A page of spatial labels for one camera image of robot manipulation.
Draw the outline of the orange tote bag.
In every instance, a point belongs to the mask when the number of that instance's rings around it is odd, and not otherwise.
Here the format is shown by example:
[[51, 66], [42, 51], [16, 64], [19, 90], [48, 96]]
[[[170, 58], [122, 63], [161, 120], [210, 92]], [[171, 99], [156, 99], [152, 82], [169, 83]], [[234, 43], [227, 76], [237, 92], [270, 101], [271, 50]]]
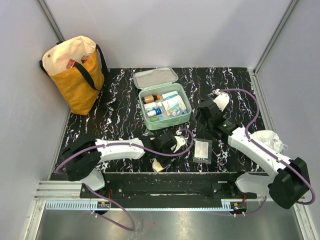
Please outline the orange tote bag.
[[108, 75], [100, 46], [83, 35], [61, 41], [39, 61], [43, 72], [57, 86], [70, 111], [87, 115]]

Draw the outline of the clear bag yellow items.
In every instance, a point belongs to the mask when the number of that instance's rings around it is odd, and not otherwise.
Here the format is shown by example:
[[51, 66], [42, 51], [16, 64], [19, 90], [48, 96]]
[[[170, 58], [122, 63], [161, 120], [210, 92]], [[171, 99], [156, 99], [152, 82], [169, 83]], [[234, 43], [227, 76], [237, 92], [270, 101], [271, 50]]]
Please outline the clear bag yellow items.
[[153, 158], [152, 160], [152, 169], [156, 173], [162, 172], [164, 169], [171, 166], [171, 160], [165, 160], [163, 163], [159, 162], [156, 158]]

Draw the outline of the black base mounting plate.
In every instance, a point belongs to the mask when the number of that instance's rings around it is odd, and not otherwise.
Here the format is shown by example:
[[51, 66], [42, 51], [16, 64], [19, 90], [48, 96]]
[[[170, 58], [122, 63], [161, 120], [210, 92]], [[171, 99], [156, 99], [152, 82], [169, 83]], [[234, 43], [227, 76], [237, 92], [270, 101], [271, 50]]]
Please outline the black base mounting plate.
[[214, 208], [222, 200], [256, 199], [235, 185], [238, 173], [162, 172], [104, 173], [105, 186], [96, 193], [124, 208]]

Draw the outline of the brown bottle orange cap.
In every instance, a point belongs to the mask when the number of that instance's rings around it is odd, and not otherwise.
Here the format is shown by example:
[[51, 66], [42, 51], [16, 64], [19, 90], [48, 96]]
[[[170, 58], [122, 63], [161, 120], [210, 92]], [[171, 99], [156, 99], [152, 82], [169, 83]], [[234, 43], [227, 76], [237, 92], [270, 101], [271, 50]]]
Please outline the brown bottle orange cap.
[[151, 95], [143, 97], [142, 102], [144, 104], [149, 104], [149, 103], [153, 103], [153, 102], [160, 100], [160, 99], [161, 99], [161, 96], [159, 94], [151, 94]]

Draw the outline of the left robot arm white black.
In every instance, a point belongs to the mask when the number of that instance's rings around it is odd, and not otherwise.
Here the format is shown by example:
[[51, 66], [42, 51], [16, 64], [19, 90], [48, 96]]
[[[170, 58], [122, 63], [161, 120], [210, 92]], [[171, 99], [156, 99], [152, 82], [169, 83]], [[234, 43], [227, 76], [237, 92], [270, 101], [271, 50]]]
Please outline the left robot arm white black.
[[57, 171], [63, 170], [68, 181], [80, 181], [88, 185], [96, 197], [103, 198], [109, 189], [102, 173], [96, 169], [99, 163], [119, 159], [150, 159], [153, 171], [161, 172], [172, 164], [173, 154], [186, 144], [183, 136], [171, 132], [129, 140], [80, 138], [62, 151], [62, 163]]

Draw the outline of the clear bag white pads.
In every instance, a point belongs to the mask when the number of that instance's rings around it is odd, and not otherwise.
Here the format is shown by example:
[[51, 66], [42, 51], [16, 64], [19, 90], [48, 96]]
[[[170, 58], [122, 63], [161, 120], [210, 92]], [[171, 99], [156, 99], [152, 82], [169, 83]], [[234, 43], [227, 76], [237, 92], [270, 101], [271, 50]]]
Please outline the clear bag white pads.
[[212, 163], [212, 140], [196, 138], [194, 141], [193, 162], [210, 165]]

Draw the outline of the white gauze pad packet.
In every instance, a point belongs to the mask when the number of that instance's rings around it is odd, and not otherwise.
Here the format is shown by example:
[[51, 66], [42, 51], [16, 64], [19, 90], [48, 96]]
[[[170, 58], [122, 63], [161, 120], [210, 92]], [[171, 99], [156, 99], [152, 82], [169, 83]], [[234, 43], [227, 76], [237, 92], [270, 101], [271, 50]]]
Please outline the white gauze pad packet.
[[171, 115], [172, 111], [176, 108], [180, 108], [182, 111], [187, 109], [182, 100], [173, 98], [163, 101], [162, 105], [167, 115]]

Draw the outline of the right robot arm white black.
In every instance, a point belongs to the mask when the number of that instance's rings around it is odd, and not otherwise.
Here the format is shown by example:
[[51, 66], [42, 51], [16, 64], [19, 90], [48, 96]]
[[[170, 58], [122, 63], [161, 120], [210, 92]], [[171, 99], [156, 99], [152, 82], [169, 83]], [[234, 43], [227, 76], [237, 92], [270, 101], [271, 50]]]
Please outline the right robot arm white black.
[[280, 207], [290, 209], [311, 190], [307, 163], [297, 157], [291, 159], [262, 143], [245, 127], [225, 117], [230, 97], [219, 93], [212, 100], [203, 100], [197, 107], [196, 119], [208, 134], [240, 151], [260, 166], [266, 175], [241, 173], [227, 186], [228, 194], [239, 198], [244, 193], [271, 197]]

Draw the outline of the white pill bottle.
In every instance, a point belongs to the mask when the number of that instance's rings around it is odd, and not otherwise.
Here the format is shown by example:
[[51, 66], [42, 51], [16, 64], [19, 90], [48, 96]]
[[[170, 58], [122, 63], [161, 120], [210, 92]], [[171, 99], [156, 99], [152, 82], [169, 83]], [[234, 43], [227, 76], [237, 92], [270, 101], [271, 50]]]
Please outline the white pill bottle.
[[144, 104], [143, 106], [146, 112], [150, 112], [155, 109], [161, 108], [162, 102], [151, 102], [151, 103]]

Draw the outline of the white crumpled cloth bag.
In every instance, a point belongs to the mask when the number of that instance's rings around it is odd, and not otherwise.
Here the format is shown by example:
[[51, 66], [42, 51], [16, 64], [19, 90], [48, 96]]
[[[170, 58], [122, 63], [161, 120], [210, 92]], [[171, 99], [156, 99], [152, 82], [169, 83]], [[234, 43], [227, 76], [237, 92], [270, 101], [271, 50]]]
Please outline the white crumpled cloth bag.
[[259, 130], [254, 132], [252, 136], [278, 153], [288, 148], [288, 146], [280, 140], [278, 134], [272, 130]]

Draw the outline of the small green box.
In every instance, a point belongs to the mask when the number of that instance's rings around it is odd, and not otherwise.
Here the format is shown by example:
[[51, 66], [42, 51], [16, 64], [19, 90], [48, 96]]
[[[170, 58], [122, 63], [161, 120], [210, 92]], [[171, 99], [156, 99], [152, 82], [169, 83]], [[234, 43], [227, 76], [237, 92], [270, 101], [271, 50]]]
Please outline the small green box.
[[157, 117], [152, 117], [152, 118], [150, 119], [150, 121], [151, 121], [151, 122], [156, 122], [156, 121], [158, 121], [158, 118], [157, 118]]

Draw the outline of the mint green medicine case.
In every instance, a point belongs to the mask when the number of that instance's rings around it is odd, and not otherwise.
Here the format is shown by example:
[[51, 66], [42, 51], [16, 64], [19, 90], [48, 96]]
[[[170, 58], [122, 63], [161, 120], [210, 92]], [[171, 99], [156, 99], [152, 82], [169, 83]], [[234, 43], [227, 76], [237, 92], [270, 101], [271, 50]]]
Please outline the mint green medicine case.
[[[138, 94], [138, 100], [141, 107], [142, 117], [144, 120], [144, 124], [146, 128], [150, 131], [160, 130], [172, 126], [177, 126], [180, 124], [187, 123], [190, 120], [192, 107], [189, 101], [189, 98], [186, 95], [186, 92], [182, 85], [177, 83], [178, 75], [176, 72], [170, 67], [161, 67], [155, 68], [146, 71], [140, 71], [133, 74], [133, 81], [137, 89], [140, 90]], [[164, 94], [168, 94], [170, 92], [177, 91], [178, 94], [184, 100], [184, 103], [187, 107], [187, 114], [180, 115], [175, 117], [169, 117], [165, 113], [164, 107], [162, 105], [162, 114], [156, 115], [153, 117], [148, 117], [147, 112], [144, 108], [144, 103], [142, 98], [149, 95], [160, 95], [160, 100], [156, 100], [155, 102], [163, 102]], [[163, 120], [151, 122], [151, 118], [159, 116], [164, 117]]]

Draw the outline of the teal plaster packet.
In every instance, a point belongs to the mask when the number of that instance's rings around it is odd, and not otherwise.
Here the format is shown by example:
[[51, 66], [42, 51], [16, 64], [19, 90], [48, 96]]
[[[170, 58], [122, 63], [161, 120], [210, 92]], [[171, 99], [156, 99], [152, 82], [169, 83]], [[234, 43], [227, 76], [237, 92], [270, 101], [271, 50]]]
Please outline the teal plaster packet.
[[173, 106], [168, 107], [166, 112], [171, 117], [177, 117], [186, 113], [184, 110], [182, 110], [182, 107], [179, 103], [176, 103]]

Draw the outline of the blue mask packet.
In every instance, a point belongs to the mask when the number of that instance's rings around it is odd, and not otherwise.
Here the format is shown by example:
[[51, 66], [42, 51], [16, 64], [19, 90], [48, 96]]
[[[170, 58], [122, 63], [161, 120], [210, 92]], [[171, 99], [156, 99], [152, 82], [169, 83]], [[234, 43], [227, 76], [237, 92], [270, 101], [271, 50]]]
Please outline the blue mask packet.
[[183, 103], [185, 104], [183, 98], [178, 94], [177, 91], [172, 91], [172, 92], [163, 94], [162, 96], [164, 97], [163, 101], [166, 101], [166, 100], [169, 100], [169, 99], [182, 100]]

